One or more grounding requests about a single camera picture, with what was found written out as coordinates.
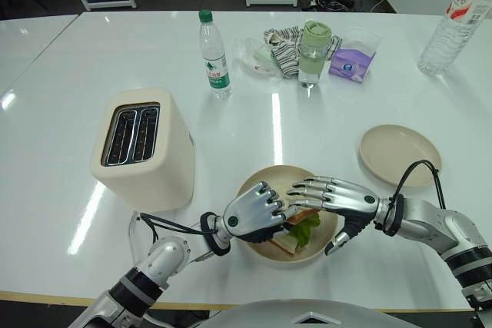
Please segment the empty plate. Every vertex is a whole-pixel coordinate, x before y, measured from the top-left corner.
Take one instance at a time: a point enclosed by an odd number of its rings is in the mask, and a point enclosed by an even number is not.
[[[428,159],[440,170],[439,152],[418,132],[403,126],[384,124],[367,131],[359,147],[361,159],[376,177],[390,184],[398,184],[410,164]],[[405,186],[419,187],[432,184],[432,173],[424,165],[415,168]]]

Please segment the tissue box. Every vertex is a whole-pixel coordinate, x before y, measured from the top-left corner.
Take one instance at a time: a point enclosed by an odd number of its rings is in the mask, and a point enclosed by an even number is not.
[[[380,42],[379,35],[362,28],[352,28],[334,53],[328,72],[362,82]]]

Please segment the plate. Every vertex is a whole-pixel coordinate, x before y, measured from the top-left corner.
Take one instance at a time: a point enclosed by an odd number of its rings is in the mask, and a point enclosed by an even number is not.
[[[291,189],[294,182],[303,180],[313,174],[299,167],[291,165],[276,165],[265,168],[251,177],[249,177],[241,186],[238,194],[242,194],[246,190],[253,187],[259,181],[266,181],[278,193],[278,197],[284,203],[293,200],[296,197],[286,195],[286,191]],[[299,263],[316,257],[321,253],[326,245],[333,238],[334,232],[337,229],[338,216],[336,214],[320,211],[321,223],[318,227],[311,229],[311,239],[309,244],[298,249],[295,255],[286,253],[281,248],[273,245],[270,242],[261,244],[246,244],[257,254],[266,257],[267,259],[281,263]]]
[[[439,152],[425,136],[403,126],[384,124],[367,131],[359,154],[367,169],[390,184],[398,184],[410,164],[428,159],[440,171]],[[432,184],[432,173],[425,167],[414,169],[405,182],[407,187]]]

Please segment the green lid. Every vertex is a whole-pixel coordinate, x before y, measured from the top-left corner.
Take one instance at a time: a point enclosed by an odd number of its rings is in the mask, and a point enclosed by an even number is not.
[[[198,17],[200,18],[200,22],[212,22],[214,19],[212,18],[212,11],[210,9],[202,9],[198,13]]]
[[[302,43],[313,48],[324,47],[331,39],[331,30],[324,23],[306,21],[302,33]]]

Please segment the cream toaster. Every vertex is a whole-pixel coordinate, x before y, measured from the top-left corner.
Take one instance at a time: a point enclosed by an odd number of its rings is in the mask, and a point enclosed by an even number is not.
[[[182,207],[193,195],[193,139],[163,88],[111,99],[90,161],[94,177],[138,211]]]

